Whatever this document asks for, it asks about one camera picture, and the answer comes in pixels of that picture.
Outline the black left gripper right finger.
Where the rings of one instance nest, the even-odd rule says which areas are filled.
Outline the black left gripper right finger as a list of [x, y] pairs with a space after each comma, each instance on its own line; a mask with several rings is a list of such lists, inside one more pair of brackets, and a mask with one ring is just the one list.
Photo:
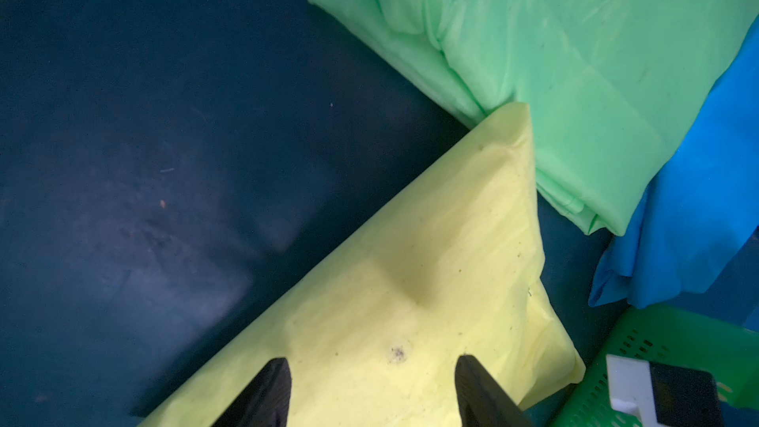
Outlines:
[[533, 425], [528, 416], [472, 355], [459, 357], [455, 369], [455, 387], [462, 427]]

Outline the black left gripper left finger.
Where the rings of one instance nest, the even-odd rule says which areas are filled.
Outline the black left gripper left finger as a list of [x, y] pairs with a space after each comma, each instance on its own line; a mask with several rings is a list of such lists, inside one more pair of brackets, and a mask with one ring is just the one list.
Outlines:
[[292, 381], [286, 358], [270, 360], [219, 415], [213, 427], [285, 427]]

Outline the small neon yellow raincoat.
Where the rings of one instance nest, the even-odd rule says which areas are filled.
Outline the small neon yellow raincoat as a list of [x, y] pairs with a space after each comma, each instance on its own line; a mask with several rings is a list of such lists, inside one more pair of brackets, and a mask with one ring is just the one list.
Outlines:
[[528, 408], [584, 363], [549, 302], [530, 109], [493, 112], [146, 417], [210, 426], [285, 358], [293, 426], [457, 426], [472, 355]]

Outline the green plastic basket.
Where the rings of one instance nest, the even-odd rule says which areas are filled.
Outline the green plastic basket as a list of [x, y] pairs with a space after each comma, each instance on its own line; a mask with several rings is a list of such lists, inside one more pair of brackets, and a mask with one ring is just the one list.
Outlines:
[[553, 426], [640, 425], [636, 417], [612, 409], [608, 354], [709, 372], [721, 401], [735, 408], [758, 408], [758, 333], [657, 304], [623, 314]]

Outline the blue raincoat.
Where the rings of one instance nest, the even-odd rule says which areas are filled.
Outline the blue raincoat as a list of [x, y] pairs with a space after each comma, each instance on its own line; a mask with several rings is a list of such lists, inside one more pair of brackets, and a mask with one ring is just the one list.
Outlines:
[[758, 324], [758, 26], [752, 24], [627, 232], [596, 267], [589, 306], [660, 302]]

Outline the lime green raincoat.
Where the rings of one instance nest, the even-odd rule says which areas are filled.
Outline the lime green raincoat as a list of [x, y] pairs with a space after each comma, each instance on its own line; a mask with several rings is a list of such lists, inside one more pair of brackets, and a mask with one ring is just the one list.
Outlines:
[[540, 193], [616, 235], [758, 14], [758, 0], [308, 1], [468, 127], [528, 104]]

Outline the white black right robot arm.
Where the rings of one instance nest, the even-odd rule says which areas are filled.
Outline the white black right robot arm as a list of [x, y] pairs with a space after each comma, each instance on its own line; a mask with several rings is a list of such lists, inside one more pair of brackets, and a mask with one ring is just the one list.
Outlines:
[[640, 425], [725, 426], [712, 374], [616, 355], [606, 365], [611, 408]]

